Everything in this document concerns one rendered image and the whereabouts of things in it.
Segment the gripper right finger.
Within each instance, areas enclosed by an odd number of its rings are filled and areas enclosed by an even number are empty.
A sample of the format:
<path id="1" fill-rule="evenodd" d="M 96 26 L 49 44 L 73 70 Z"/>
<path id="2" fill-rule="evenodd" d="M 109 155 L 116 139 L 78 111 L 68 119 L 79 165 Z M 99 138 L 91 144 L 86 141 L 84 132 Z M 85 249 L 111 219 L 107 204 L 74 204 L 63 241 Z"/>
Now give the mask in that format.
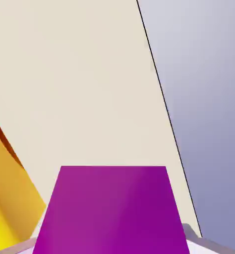
<path id="1" fill-rule="evenodd" d="M 197 236 L 189 224 L 182 224 L 191 254 L 235 254 L 235 250 Z"/>

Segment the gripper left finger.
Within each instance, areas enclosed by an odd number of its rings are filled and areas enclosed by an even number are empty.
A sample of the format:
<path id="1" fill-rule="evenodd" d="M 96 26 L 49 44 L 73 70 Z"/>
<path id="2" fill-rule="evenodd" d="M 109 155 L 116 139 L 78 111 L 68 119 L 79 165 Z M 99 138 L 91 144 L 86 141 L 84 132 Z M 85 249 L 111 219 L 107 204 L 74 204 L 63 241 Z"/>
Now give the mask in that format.
<path id="1" fill-rule="evenodd" d="M 0 254 L 33 254 L 37 238 L 30 238 L 24 242 L 0 251 Z"/>

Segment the small purple cube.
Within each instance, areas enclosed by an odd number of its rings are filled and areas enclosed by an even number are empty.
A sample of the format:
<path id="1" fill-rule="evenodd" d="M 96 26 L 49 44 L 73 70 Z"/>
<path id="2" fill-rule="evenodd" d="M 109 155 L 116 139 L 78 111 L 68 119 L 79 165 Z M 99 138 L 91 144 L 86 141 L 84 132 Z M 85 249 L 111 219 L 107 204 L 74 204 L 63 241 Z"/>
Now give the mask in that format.
<path id="1" fill-rule="evenodd" d="M 33 254 L 189 254 L 163 166 L 63 166 Z"/>

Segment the large yellow box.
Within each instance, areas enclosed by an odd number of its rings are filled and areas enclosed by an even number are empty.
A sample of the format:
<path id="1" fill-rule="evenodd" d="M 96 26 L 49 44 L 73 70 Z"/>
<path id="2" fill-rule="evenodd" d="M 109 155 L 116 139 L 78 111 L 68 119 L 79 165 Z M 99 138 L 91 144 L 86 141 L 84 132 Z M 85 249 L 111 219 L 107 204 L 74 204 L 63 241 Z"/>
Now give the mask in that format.
<path id="1" fill-rule="evenodd" d="M 0 251 L 30 239 L 45 208 L 0 128 Z"/>

